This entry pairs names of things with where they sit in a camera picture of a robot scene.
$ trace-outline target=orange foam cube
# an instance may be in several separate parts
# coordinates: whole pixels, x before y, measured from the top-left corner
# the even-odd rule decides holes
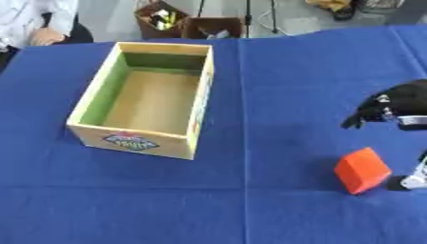
[[[335,173],[351,194],[370,190],[385,180],[392,171],[371,148],[341,157]]]

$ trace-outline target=tripod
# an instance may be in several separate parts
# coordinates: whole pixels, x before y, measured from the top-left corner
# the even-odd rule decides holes
[[[252,17],[252,5],[251,0],[246,0],[246,15],[245,15],[245,26],[246,26],[246,38],[250,37],[250,28],[253,22]],[[205,7],[205,0],[200,1],[200,7],[198,9],[197,17],[200,17],[203,12],[203,8]],[[271,8],[272,8],[272,18],[273,18],[273,33],[278,33],[277,29],[277,19],[275,16],[275,0],[271,0]]]

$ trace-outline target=gray floor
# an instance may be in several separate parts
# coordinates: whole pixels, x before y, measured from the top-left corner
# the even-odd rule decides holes
[[[137,0],[81,0],[80,19],[94,34],[95,40],[132,41],[141,37],[133,17]],[[173,6],[197,14],[199,0],[167,0]],[[253,0],[252,37],[273,36],[265,26],[272,25],[271,15],[260,16],[270,9],[270,0]],[[278,26],[288,35],[349,27],[381,25],[383,15],[358,13],[347,22],[336,22],[329,12],[309,6],[304,0],[276,0]],[[245,14],[244,0],[206,0],[203,16],[239,16]]]

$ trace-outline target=blue table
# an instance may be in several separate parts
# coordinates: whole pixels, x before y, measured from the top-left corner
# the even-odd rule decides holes
[[[426,40],[417,26],[209,42],[195,161],[83,147],[65,128],[112,44],[25,49],[0,76],[0,243],[422,243],[427,192],[350,196],[333,166],[363,147],[395,173],[416,165],[426,132],[339,124],[426,77]]]

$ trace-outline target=box logo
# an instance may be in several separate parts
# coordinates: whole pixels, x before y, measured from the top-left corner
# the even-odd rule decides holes
[[[144,151],[160,147],[143,137],[129,133],[112,134],[105,137],[104,140],[132,151]]]

